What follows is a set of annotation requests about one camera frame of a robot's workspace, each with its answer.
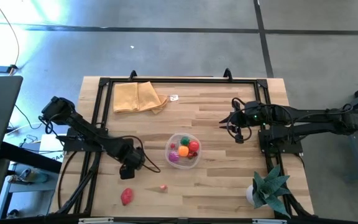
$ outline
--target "orange ball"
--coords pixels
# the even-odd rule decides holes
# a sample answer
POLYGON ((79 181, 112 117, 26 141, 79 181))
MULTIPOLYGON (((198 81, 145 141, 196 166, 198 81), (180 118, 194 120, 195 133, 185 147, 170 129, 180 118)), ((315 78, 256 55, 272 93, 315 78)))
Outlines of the orange ball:
POLYGON ((187 146, 179 146, 178 154, 179 156, 186 157, 189 154, 189 148, 187 146))

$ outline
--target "cable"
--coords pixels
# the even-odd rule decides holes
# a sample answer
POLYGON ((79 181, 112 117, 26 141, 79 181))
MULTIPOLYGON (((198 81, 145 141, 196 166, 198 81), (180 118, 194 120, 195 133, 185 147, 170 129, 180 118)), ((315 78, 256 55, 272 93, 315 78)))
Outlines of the cable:
MULTIPOLYGON (((1 14, 4 16, 6 22, 8 23, 9 27, 11 28, 12 32, 13 32, 13 35, 15 36, 15 39, 16 39, 16 44, 17 44, 17 55, 16 55, 16 60, 15 60, 15 63, 14 65, 17 64, 17 61, 19 59, 19 52, 20 52, 20 47, 19 47, 19 41, 17 39, 17 36, 16 36, 16 33, 15 33, 15 30, 13 29, 11 23, 9 22, 9 20, 7 19, 7 17, 5 16, 5 13, 2 11, 2 9, 0 8, 0 12, 1 14)), ((9 73, 9 76, 13 75, 13 69, 11 69, 11 72, 9 73)))
POLYGON ((31 140, 31 142, 29 142, 30 144, 35 142, 35 141, 38 141, 38 138, 36 136, 31 135, 31 134, 28 134, 25 137, 31 140))
POLYGON ((63 150, 56 150, 56 151, 39 151, 39 150, 32 150, 32 149, 26 149, 26 148, 23 148, 23 145, 26 143, 26 138, 23 139, 23 142, 19 144, 19 147, 22 148, 22 149, 25 149, 27 151, 30 151, 30 152, 46 152, 46 153, 52 153, 52 152, 63 152, 63 150))
POLYGON ((36 128, 34 128, 33 126, 31 126, 31 122, 30 122, 30 120, 29 120, 29 118, 23 113, 23 111, 22 110, 20 110, 20 108, 17 106, 17 105, 15 105, 15 107, 20 111, 20 113, 22 113, 23 114, 23 116, 25 117, 25 119, 27 120, 27 122, 29 123, 29 126, 30 126, 30 128, 31 129, 39 129, 40 127, 41 127, 41 125, 42 124, 40 124, 38 127, 36 127, 36 128))
POLYGON ((55 195, 55 192, 52 192, 52 196, 50 197, 50 200, 49 200, 49 206, 48 206, 48 211, 50 210, 50 206, 52 205, 52 200, 53 200, 53 196, 55 195))
POLYGON ((239 112, 241 112, 241 111, 245 111, 246 109, 249 109, 249 108, 244 108, 244 109, 241 109, 241 110, 239 110, 239 111, 234 112, 232 115, 230 115, 230 117, 229 117, 229 119, 228 119, 228 121, 227 121, 227 123, 226 123, 227 133, 229 133, 229 135, 230 135, 232 138, 234 138, 234 139, 236 139, 236 140, 238 140, 238 141, 246 141, 246 140, 250 139, 251 136, 252 136, 252 130, 251 130, 251 128, 250 128, 249 126, 247 126, 248 131, 249 131, 248 137, 246 137, 245 139, 239 139, 239 138, 235 137, 235 136, 230 132, 229 123, 230 123, 231 119, 233 118, 233 116, 234 116, 235 114, 237 114, 237 113, 239 113, 239 112))
POLYGON ((134 139, 137 139, 137 140, 139 141, 139 143, 140 143, 140 148, 142 149, 142 152, 143 152, 144 157, 146 157, 146 159, 147 159, 157 170, 151 169, 150 167, 146 166, 145 164, 143 164, 143 166, 144 166, 146 169, 148 169, 148 170, 150 170, 150 171, 152 171, 152 172, 154 172, 154 173, 159 173, 159 172, 161 172, 160 168, 159 168, 157 165, 155 165, 155 163, 152 162, 152 161, 149 159, 149 157, 146 155, 146 153, 145 153, 145 151, 144 151, 144 148, 143 148, 143 142, 142 142, 142 140, 140 140, 138 137, 136 137, 136 136, 131 136, 131 135, 127 135, 127 136, 119 136, 119 137, 115 137, 115 138, 134 138, 134 139))
POLYGON ((296 157, 299 157, 299 159, 300 159, 301 162, 302 162, 303 168, 305 168, 305 162, 303 162, 302 157, 301 157, 298 153, 294 153, 294 155, 295 155, 296 157))
POLYGON ((55 114, 53 115, 48 122, 45 122, 41 116, 38 116, 38 119, 41 121, 42 124, 45 125, 45 133, 50 134, 50 133, 54 133, 56 135, 56 138, 60 141, 60 144, 64 147, 64 143, 62 142, 62 140, 59 139, 59 136, 57 135, 57 133, 53 130, 53 124, 51 122, 51 120, 53 118, 55 118, 56 116, 59 116, 60 114, 55 114))
MULTIPOLYGON (((41 122, 34 122, 34 123, 31 123, 31 124, 42 124, 41 122)), ((21 126, 21 127, 19 127, 19 128, 16 128, 15 130, 13 130, 13 131, 11 131, 11 132, 9 132, 9 133, 6 133, 5 135, 7 136, 7 135, 10 135, 10 134, 12 134, 13 132, 16 132, 16 131, 18 131, 18 130, 20 130, 20 129, 22 129, 22 128, 25 128, 25 127, 27 127, 27 126, 30 126, 29 124, 26 124, 26 125, 24 125, 24 126, 21 126)))
POLYGON ((73 152, 73 154, 71 154, 70 157, 67 159, 67 162, 66 162, 65 166, 63 167, 62 174, 60 175, 59 184, 57 187, 57 207, 59 208, 59 210, 62 208, 62 200, 60 198, 60 189, 62 187, 63 176, 65 175, 67 165, 70 163, 70 161, 73 159, 73 157, 76 153, 77 153, 76 151, 73 152))

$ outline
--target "purple ball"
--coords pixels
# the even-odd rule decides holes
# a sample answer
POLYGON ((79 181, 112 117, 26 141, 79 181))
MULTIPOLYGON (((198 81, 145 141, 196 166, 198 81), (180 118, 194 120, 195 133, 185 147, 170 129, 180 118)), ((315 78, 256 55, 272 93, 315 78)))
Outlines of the purple ball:
POLYGON ((168 155, 168 159, 169 161, 171 162, 177 162, 179 160, 179 155, 177 152, 173 151, 173 152, 170 152, 169 155, 168 155))

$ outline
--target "toy fruit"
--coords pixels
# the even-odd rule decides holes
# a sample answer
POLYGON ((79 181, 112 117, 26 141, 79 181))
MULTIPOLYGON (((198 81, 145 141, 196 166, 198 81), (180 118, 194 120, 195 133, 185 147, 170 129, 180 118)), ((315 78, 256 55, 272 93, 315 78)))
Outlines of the toy fruit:
POLYGON ((161 190, 166 190, 167 188, 168 188, 168 186, 166 184, 163 184, 163 185, 160 186, 161 190))
POLYGON ((196 151, 198 151, 198 148, 200 148, 198 141, 190 141, 190 143, 189 143, 190 152, 196 152, 196 151))
POLYGON ((177 152, 170 152, 168 156, 169 161, 176 162, 179 160, 179 155, 177 152))
POLYGON ((190 142, 190 139, 188 137, 183 137, 181 140, 180 140, 180 144, 182 144, 182 146, 187 146, 189 145, 189 142, 190 142))
POLYGON ((134 199, 134 192, 132 189, 127 188, 121 194, 121 202, 122 205, 125 206, 129 204, 134 199))
POLYGON ((188 159, 192 159, 194 157, 198 156, 197 152, 189 152, 189 154, 187 155, 188 159))
POLYGON ((179 156, 186 157, 189 154, 189 148, 187 146, 179 146, 178 154, 179 156))

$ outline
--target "green ball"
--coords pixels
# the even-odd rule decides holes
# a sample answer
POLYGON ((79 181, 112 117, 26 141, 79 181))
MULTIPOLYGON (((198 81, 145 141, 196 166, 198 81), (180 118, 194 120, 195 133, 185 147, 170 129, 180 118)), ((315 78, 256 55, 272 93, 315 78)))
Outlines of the green ball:
POLYGON ((189 142, 190 142, 190 139, 188 137, 183 137, 181 140, 180 140, 180 144, 182 146, 188 146, 189 145, 189 142))

